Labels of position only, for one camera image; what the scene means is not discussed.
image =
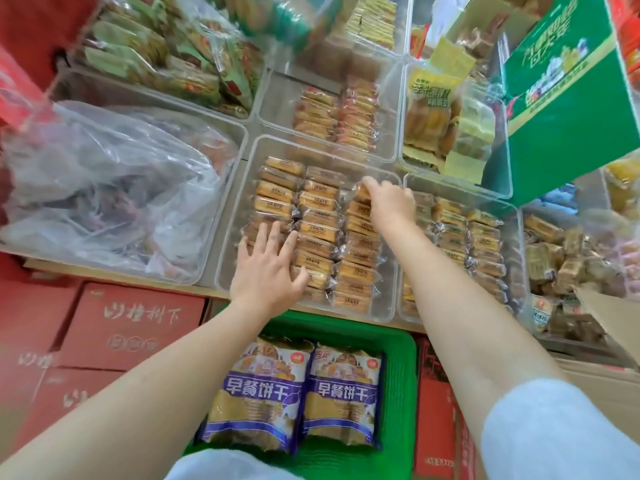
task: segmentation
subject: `green box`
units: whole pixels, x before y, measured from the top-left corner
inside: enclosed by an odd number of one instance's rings
[[[271,320],[263,333],[316,340],[333,347],[384,352],[387,363],[378,423],[381,449],[346,446],[312,436],[302,441],[295,456],[263,452],[254,447],[233,448],[249,452],[265,463],[307,480],[408,480],[413,467],[418,390],[416,346],[411,335],[388,327],[292,311]],[[190,445],[184,453],[210,447],[214,446],[206,443]]]

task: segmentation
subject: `left hand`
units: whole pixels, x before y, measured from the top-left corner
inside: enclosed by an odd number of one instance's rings
[[[282,315],[302,298],[311,278],[306,268],[291,281],[289,267],[298,242],[297,231],[292,231],[280,253],[280,222],[274,222],[267,238],[267,224],[260,224],[253,252],[249,256],[246,237],[238,245],[236,274],[231,282],[231,304],[266,323]]]

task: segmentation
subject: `clear plastic bag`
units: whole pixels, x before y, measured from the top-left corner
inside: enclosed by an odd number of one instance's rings
[[[0,239],[47,259],[199,279],[220,199],[210,160],[155,126],[82,102],[3,138],[13,189]]]
[[[156,126],[194,147],[209,158],[222,180],[227,179],[238,156],[239,149],[228,135],[196,116],[158,107],[110,106],[108,109]]]

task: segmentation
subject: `red box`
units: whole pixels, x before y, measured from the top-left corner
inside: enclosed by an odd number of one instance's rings
[[[44,372],[27,420],[14,443],[19,450],[69,411],[97,394],[123,372],[52,367]]]
[[[205,299],[101,283],[84,287],[59,364],[128,371],[196,329]]]
[[[80,287],[0,281],[0,343],[37,355],[50,352],[60,343]]]
[[[419,385],[413,478],[452,480],[456,459],[456,400],[428,338],[418,339]]]

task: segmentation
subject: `breakfast biscuit package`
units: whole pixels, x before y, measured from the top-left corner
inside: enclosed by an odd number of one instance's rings
[[[303,434],[376,445],[383,358],[318,344],[307,382]]]
[[[231,368],[201,437],[207,443],[294,452],[296,423],[314,345],[258,338]]]

